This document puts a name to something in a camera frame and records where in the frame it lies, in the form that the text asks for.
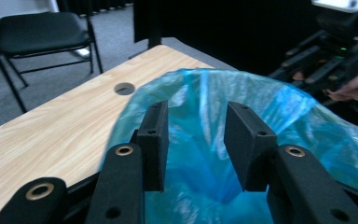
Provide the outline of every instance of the gray carpet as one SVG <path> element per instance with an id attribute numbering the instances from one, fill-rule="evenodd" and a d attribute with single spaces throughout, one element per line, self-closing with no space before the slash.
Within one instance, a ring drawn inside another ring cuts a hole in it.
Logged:
<path id="1" fill-rule="evenodd" d="M 92 22 L 97 35 L 104 71 L 126 62 L 130 56 L 147 48 L 147 41 L 133 42 L 132 5 L 127 6 L 125 9 L 99 13 L 92 17 Z M 213 57 L 184 45 L 175 38 L 163 38 L 162 44 L 182 51 L 213 67 L 234 69 Z M 26 69 L 38 66 L 39 64 L 47 65 L 55 64 L 55 62 L 63 60 L 73 60 L 74 57 L 76 57 L 75 54 L 63 53 L 54 56 L 49 55 L 40 58 L 20 60 L 17 61 L 16 64 L 20 69 Z M 20 80 L 8 66 L 7 71 L 14 81 L 27 110 L 32 110 L 99 75 L 96 66 L 94 73 L 90 75 L 90 66 L 88 63 L 75 64 L 25 74 L 23 77 L 28 81 L 30 86 L 24 88 Z M 0 71 L 0 125 L 21 114 L 21 110 Z"/>

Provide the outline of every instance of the wooden table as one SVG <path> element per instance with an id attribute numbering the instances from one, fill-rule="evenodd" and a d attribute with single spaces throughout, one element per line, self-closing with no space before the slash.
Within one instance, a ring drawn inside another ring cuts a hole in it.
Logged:
<path id="1" fill-rule="evenodd" d="M 165 46 L 101 74 L 0 126 L 0 209 L 25 183 L 56 176 L 69 187 L 95 174 L 110 132 L 131 95 L 114 87 L 136 88 L 180 68 L 211 67 Z"/>

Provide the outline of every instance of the trash bag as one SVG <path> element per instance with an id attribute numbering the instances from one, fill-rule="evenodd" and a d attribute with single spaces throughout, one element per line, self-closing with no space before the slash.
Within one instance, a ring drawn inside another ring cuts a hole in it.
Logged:
<path id="1" fill-rule="evenodd" d="M 266 192 L 242 192 L 223 136 L 227 102 L 250 106 L 278 145 L 310 150 L 336 180 L 358 189 L 358 127 L 295 87 L 240 71 L 182 69 L 139 88 L 107 148 L 130 140 L 146 109 L 168 100 L 165 191 L 145 193 L 146 223 L 272 223 Z"/>

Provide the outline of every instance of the chair seat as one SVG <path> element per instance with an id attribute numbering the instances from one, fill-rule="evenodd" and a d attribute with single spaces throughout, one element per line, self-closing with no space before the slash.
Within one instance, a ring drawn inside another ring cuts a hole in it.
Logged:
<path id="1" fill-rule="evenodd" d="M 70 12 L 4 17 L 0 20 L 0 50 L 8 56 L 87 46 L 89 35 Z"/>

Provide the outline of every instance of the white device part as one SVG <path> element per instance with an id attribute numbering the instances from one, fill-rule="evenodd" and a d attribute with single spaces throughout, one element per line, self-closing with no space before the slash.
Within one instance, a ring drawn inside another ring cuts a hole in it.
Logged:
<path id="1" fill-rule="evenodd" d="M 312 4 L 348 13 L 358 11 L 358 0 L 312 0 Z"/>

